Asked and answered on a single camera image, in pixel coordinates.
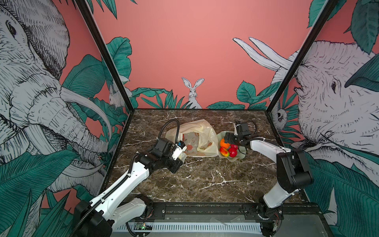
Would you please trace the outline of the orange fruit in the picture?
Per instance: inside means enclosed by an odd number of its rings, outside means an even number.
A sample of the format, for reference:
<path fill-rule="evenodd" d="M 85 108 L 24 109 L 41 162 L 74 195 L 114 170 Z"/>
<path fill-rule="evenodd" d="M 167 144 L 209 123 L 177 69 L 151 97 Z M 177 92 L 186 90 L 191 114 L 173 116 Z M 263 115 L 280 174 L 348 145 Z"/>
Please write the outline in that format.
<path fill-rule="evenodd" d="M 231 145 L 229 143 L 225 142 L 225 139 L 223 138 L 220 140 L 220 147 L 224 147 L 228 150 L 231 147 Z"/>

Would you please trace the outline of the translucent plastic fruit bag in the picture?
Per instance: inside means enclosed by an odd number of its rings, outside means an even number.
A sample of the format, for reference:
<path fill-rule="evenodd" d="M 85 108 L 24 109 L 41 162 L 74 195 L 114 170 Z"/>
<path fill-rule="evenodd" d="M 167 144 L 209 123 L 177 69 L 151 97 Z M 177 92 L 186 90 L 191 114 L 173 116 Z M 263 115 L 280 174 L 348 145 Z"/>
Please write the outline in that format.
<path fill-rule="evenodd" d="M 200 119 L 180 125 L 178 141 L 187 146 L 183 157 L 206 158 L 219 155 L 219 140 L 212 125 Z"/>

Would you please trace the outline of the red yellow peach fruit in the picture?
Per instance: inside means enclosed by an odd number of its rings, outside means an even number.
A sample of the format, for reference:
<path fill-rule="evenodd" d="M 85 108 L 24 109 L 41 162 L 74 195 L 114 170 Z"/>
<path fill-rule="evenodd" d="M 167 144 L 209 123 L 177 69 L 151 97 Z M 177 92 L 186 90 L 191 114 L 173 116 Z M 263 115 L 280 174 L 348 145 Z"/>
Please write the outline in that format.
<path fill-rule="evenodd" d="M 229 157 L 230 156 L 229 150 L 227 148 L 225 148 L 225 147 L 220 147 L 219 152 L 224 157 Z"/>

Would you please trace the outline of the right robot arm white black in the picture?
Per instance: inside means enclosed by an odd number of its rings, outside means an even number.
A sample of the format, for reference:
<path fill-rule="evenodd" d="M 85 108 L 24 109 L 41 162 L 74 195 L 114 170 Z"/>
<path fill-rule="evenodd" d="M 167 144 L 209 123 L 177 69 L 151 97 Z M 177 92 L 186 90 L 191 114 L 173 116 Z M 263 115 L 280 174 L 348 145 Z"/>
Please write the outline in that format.
<path fill-rule="evenodd" d="M 235 123 L 234 132 L 225 134 L 225 142 L 258 152 L 276 164 L 277 183 L 264 194 L 257 205 L 263 220 L 277 216 L 278 209 L 295 193 L 314 183 L 314 177 L 305 152 L 272 144 L 251 132 L 246 122 Z"/>

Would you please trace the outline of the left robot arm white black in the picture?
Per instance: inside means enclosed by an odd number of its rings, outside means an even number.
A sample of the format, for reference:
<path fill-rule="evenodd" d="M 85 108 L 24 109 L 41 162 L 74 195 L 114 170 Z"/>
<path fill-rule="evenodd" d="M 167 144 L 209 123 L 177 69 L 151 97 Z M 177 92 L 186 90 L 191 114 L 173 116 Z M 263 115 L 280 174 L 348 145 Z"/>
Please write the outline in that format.
<path fill-rule="evenodd" d="M 176 173 L 183 165 L 186 145 L 180 141 L 180 122 L 171 119 L 165 123 L 177 125 L 174 141 L 159 135 L 154 146 L 137 153 L 131 159 L 128 171 L 108 189 L 91 201 L 81 201 L 74 212 L 72 237 L 109 237 L 120 226 L 135 218 L 148 219 L 153 214 L 153 202 L 145 195 L 137 195 L 127 204 L 122 201 L 153 172 L 167 169 Z"/>

